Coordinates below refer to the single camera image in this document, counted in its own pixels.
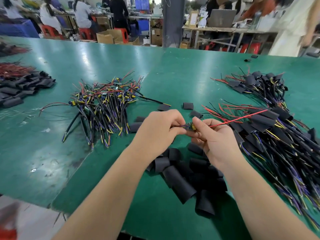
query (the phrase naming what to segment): laptop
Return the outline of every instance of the laptop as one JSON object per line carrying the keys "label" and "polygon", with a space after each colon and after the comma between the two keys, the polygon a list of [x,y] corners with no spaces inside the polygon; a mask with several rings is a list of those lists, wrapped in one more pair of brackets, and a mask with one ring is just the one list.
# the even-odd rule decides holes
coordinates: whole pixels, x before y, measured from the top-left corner
{"label": "laptop", "polygon": [[237,10],[213,9],[210,18],[207,19],[208,27],[231,28]]}

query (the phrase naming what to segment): orange shirt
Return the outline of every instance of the orange shirt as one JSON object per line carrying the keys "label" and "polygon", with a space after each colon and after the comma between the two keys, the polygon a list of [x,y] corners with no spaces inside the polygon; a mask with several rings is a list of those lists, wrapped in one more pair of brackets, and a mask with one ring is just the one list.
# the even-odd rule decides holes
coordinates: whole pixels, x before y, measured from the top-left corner
{"label": "orange shirt", "polygon": [[242,15],[241,19],[251,19],[254,17],[254,14],[258,11],[261,11],[261,16],[266,16],[276,8],[276,3],[274,0],[265,0],[262,2],[254,3],[251,7]]}

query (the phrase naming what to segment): green tabletop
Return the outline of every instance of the green tabletop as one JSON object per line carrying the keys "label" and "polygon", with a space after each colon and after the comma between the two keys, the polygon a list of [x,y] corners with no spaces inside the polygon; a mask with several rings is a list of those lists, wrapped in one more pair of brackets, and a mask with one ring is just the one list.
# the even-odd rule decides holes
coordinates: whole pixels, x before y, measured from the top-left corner
{"label": "green tabletop", "polygon": [[[249,54],[46,39],[10,40],[32,50],[1,58],[1,62],[19,60],[22,65],[46,71],[57,83],[26,97],[24,104],[0,110],[0,193],[56,211],[72,213],[134,136],[113,135],[110,149],[98,142],[91,151],[81,127],[74,126],[65,143],[61,142],[77,110],[56,106],[38,117],[39,108],[56,101],[68,102],[70,93],[76,91],[74,85],[78,86],[81,79],[89,84],[103,83],[133,69],[130,79],[145,76],[141,91],[146,97],[171,104],[189,122],[190,111],[182,110],[183,102],[193,102],[194,109],[202,113],[205,111],[201,105],[211,102],[216,106],[222,99],[254,104],[248,96],[210,77],[239,74],[239,67],[247,72],[248,66],[251,72],[285,72],[290,111],[308,126],[320,129],[317,59],[259,56],[245,63]],[[129,122],[136,116],[147,116],[157,107],[157,103],[142,100],[133,103],[128,108]],[[189,142],[189,138],[178,136],[171,145],[182,151],[186,161],[195,157],[186,149]],[[231,193],[218,196],[217,215],[212,219],[198,216],[194,207],[195,198],[182,205],[160,175],[145,173],[122,230],[148,240],[250,239]],[[320,221],[318,212],[313,215]]]}

